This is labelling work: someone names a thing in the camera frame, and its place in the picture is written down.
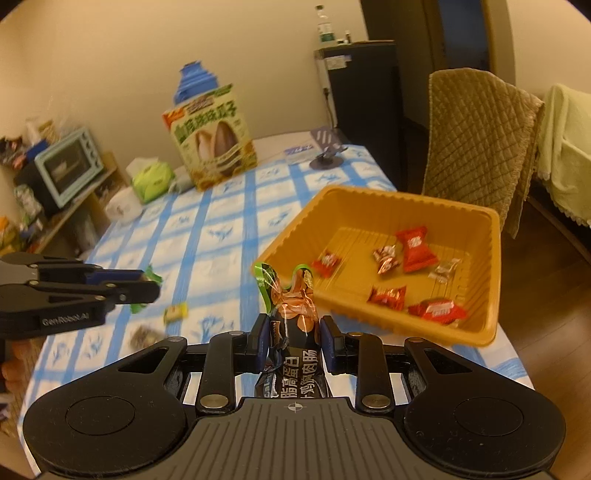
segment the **chair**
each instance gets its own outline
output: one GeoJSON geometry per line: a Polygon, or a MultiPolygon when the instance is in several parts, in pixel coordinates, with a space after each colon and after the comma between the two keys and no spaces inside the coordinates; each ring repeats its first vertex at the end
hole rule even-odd
{"type": "Polygon", "coordinates": [[[544,103],[490,72],[429,78],[430,136],[423,194],[491,207],[513,238],[534,169],[544,103]]]}

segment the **green tissue package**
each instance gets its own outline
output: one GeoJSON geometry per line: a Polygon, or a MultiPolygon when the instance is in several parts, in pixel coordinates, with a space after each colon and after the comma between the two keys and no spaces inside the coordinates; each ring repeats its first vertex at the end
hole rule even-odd
{"type": "Polygon", "coordinates": [[[135,193],[143,203],[164,195],[174,179],[173,169],[165,162],[154,162],[140,171],[131,181],[135,193]]]}

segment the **table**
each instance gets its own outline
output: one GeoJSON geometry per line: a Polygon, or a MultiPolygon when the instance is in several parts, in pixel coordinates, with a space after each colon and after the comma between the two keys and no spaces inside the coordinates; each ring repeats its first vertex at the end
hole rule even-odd
{"type": "MultiPolygon", "coordinates": [[[[47,391],[131,354],[129,339],[138,326],[182,335],[189,343],[205,343],[228,330],[249,331],[264,311],[251,274],[252,263],[324,186],[339,183],[395,190],[363,147],[349,146],[343,165],[328,171],[314,171],[308,162],[288,165],[281,158],[271,158],[275,155],[271,147],[266,151],[270,153],[268,161],[255,170],[204,193],[190,190],[167,195],[152,202],[129,225],[111,225],[88,262],[105,268],[145,269],[151,264],[164,279],[160,298],[140,313],[131,314],[129,306],[118,306],[102,326],[47,338],[21,410],[23,445],[20,425],[28,406],[47,391]],[[182,301],[189,306],[188,318],[164,327],[164,309],[182,301]]],[[[329,312],[321,309],[319,313],[329,312]]],[[[355,319],[333,317],[344,332],[374,333],[393,345],[404,340],[355,319]]],[[[531,387],[500,327],[487,347],[448,348],[531,387]]],[[[396,402],[406,403],[400,375],[391,376],[396,402]]],[[[354,397],[354,377],[328,375],[328,380],[335,396],[354,397]]],[[[255,381],[256,375],[241,375],[236,381],[237,398],[252,395],[255,381]]],[[[194,403],[198,383],[199,374],[194,374],[185,403],[194,403]]],[[[35,471],[32,458],[30,462],[35,471]]]]}

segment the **orange plastic tray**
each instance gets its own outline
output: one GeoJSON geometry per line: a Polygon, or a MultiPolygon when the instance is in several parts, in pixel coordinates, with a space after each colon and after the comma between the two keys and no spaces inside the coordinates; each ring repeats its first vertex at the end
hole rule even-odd
{"type": "MultiPolygon", "coordinates": [[[[443,343],[483,346],[496,334],[501,283],[501,230],[489,208],[397,192],[329,186],[305,206],[257,259],[284,284],[293,268],[329,250],[342,258],[330,278],[314,277],[318,306],[398,333],[443,343]],[[396,243],[394,233],[425,225],[426,242],[440,260],[459,258],[451,282],[428,277],[435,267],[380,276],[374,248],[396,243]],[[406,312],[367,303],[372,286],[407,286],[405,307],[432,297],[453,299],[468,312],[460,326],[444,326],[406,312]]],[[[401,244],[397,254],[402,261],[401,244]]]]}

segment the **blue container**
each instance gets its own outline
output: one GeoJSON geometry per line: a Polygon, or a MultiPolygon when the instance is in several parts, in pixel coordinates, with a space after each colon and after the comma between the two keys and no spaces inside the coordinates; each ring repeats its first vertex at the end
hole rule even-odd
{"type": "Polygon", "coordinates": [[[200,61],[187,63],[181,69],[181,83],[178,84],[177,93],[174,94],[174,104],[178,105],[195,95],[217,87],[217,77],[202,68],[200,61]]]}
{"type": "Polygon", "coordinates": [[[49,148],[49,143],[47,143],[47,140],[45,139],[29,148],[29,150],[27,150],[27,163],[35,160],[35,157],[46,148],[49,148]]]}

